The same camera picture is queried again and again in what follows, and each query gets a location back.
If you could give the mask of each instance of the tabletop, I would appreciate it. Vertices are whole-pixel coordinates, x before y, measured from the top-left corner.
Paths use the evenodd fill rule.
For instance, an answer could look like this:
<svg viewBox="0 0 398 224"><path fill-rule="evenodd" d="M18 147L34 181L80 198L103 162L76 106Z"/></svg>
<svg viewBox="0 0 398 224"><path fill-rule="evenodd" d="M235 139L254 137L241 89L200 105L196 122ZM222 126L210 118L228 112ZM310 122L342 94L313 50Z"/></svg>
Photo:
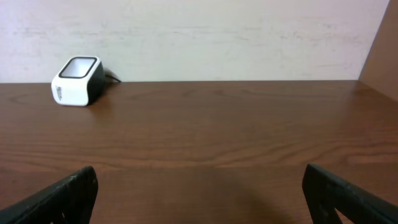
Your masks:
<svg viewBox="0 0 398 224"><path fill-rule="evenodd" d="M91 223L310 223L318 164L398 204L398 104L357 81L0 84L0 209L84 167Z"/></svg>

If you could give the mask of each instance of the white device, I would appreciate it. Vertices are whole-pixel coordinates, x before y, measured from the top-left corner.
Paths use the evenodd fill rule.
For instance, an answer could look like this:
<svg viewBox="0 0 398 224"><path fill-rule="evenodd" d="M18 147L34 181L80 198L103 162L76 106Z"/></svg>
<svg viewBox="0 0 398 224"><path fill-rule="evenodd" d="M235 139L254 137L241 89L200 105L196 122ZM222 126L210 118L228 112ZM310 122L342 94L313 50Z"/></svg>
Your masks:
<svg viewBox="0 0 398 224"><path fill-rule="evenodd" d="M94 102L105 87L105 74L98 57L71 58L51 83L54 100L61 105L86 106Z"/></svg>

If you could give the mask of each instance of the wooden side panel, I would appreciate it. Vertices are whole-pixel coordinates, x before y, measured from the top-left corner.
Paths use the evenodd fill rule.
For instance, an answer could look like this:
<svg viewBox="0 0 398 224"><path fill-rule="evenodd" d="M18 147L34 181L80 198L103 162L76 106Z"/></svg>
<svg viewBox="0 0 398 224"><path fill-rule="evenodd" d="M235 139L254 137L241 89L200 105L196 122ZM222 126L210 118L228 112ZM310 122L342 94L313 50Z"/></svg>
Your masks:
<svg viewBox="0 0 398 224"><path fill-rule="evenodd" d="M360 81L398 100L398 1L391 0Z"/></svg>

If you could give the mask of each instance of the wall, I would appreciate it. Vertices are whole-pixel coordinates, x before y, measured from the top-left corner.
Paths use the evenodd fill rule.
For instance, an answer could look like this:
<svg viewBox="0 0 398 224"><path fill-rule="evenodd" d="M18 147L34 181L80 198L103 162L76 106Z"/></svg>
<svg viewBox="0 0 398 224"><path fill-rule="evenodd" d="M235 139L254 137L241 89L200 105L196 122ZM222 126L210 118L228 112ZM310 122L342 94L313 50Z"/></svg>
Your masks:
<svg viewBox="0 0 398 224"><path fill-rule="evenodd" d="M75 55L124 81L356 80L388 0L0 0L0 82Z"/></svg>
<svg viewBox="0 0 398 224"><path fill-rule="evenodd" d="M398 100L397 0L392 0L387 8L359 80Z"/></svg>

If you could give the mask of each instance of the brown wooden surface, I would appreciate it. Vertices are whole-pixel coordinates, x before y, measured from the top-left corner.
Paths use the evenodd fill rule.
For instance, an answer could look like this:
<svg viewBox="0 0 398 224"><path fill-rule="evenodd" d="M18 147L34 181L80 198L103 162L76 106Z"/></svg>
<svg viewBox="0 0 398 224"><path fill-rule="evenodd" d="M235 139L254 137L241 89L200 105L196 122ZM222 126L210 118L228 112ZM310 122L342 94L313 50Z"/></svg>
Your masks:
<svg viewBox="0 0 398 224"><path fill-rule="evenodd" d="M398 101L398 0L390 0L359 79Z"/></svg>
<svg viewBox="0 0 398 224"><path fill-rule="evenodd" d="M1 84L0 107L0 208L92 165L92 223L310 223L309 162L398 204L398 104L354 81L121 83L83 108Z"/></svg>

